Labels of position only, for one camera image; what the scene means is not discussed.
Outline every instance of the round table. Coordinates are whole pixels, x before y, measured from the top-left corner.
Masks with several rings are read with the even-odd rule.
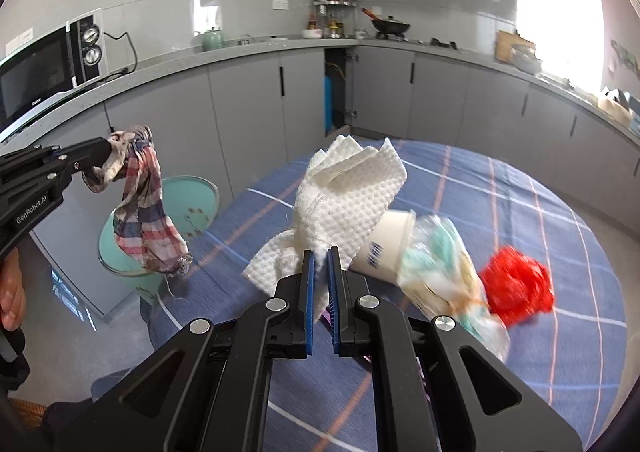
[[[391,208],[449,217],[477,270],[505,244],[547,266],[556,308],[510,329],[506,364],[576,429],[586,448],[616,397],[626,348],[620,285],[593,232],[555,194],[503,162],[431,143],[394,145],[408,178]],[[307,161],[279,168],[236,197],[190,245],[198,265],[172,288],[176,298],[165,294],[153,307],[141,304],[155,348],[196,317],[221,323],[265,298],[242,270],[290,225]],[[374,280],[370,286],[401,303],[395,287]],[[410,305],[406,312],[417,310]],[[370,385],[361,365],[333,355],[329,332],[317,325],[310,358],[274,364],[264,450],[377,450]]]

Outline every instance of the crumpled red plastic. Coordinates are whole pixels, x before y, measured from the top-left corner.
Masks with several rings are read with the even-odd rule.
[[[479,273],[489,309],[507,327],[539,311],[549,312],[556,301],[546,268],[511,246],[503,246]]]

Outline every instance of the microwave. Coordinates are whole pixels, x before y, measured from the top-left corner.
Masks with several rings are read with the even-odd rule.
[[[10,53],[0,62],[0,142],[108,74],[99,9]]]

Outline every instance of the textured white cloth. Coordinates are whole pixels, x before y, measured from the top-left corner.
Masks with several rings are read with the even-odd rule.
[[[292,227],[267,242],[244,275],[268,295],[279,279],[302,270],[302,257],[316,257],[314,316],[329,302],[326,277],[319,272],[327,250],[336,245],[347,269],[404,181],[406,170],[393,145],[361,147],[351,136],[338,136],[327,152],[309,161],[296,195]]]

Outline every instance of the metal bolt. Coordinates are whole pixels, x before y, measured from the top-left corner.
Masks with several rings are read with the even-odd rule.
[[[202,318],[194,320],[193,322],[191,322],[191,324],[189,324],[189,330],[194,335],[203,335],[204,333],[209,331],[209,329],[211,329],[211,324],[209,324],[209,322]]]
[[[373,309],[374,307],[378,307],[380,305],[380,300],[378,300],[377,297],[374,297],[373,295],[364,295],[360,297],[360,300],[358,300],[358,304],[360,304],[362,307],[366,307],[367,309]]]
[[[282,311],[287,307],[287,303],[282,298],[270,298],[267,301],[267,309],[269,311]]]
[[[440,331],[450,331],[456,326],[456,321],[451,317],[438,317],[435,324]]]

